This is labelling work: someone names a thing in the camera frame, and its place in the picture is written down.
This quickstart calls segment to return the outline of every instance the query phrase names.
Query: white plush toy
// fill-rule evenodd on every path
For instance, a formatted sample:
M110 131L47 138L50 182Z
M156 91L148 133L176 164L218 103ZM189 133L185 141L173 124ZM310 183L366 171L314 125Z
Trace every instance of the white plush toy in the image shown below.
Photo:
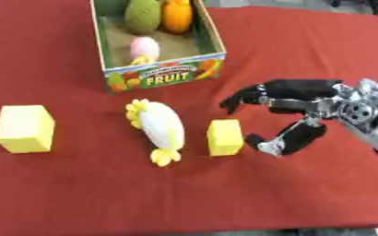
M160 167L172 160L181 160L178 150L184 144L184 129L179 116L163 103L133 100L126 105L126 117L133 127L142 129L158 148L150 154L152 162Z

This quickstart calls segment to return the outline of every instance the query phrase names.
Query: yellow foam block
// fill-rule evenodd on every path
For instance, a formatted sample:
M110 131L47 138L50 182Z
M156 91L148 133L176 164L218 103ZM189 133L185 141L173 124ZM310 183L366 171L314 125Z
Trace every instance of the yellow foam block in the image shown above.
M214 120L207 129L210 156L237 154L243 146L241 126L238 120Z
M3 106L0 145L11 153L50 151L55 122L41 105Z

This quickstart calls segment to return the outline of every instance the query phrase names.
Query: fruit box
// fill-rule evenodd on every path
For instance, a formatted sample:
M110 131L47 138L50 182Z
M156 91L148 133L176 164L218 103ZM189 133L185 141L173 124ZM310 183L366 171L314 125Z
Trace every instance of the fruit box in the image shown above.
M128 2L91 0L101 68L110 91L149 89L219 75L226 49L201 0L191 0L194 19L188 32L172 34L160 27L147 35L160 46L156 63L131 66L129 44L138 35L124 24Z

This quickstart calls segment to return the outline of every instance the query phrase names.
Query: red tablecloth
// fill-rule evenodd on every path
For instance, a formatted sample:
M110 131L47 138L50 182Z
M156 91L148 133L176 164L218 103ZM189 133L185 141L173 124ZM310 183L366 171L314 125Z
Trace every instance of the red tablecloth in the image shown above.
M0 1L0 107L42 104L53 151L0 147L0 235L112 235L378 225L378 157L334 122L292 157L245 147L212 159L205 132L218 103L275 77L378 80L378 17L277 8L210 9L229 51L221 78L110 96L87 0ZM187 131L165 169L124 117L131 99L166 102ZM297 120L242 106L244 133L271 137Z

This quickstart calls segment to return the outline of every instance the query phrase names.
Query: pink ball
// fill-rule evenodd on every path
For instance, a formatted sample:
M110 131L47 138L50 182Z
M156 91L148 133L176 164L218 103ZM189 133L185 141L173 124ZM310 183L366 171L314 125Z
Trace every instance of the pink ball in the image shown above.
M130 43L130 56L136 59L141 55L151 55L153 59L158 60L160 48L158 43L150 37L137 37Z

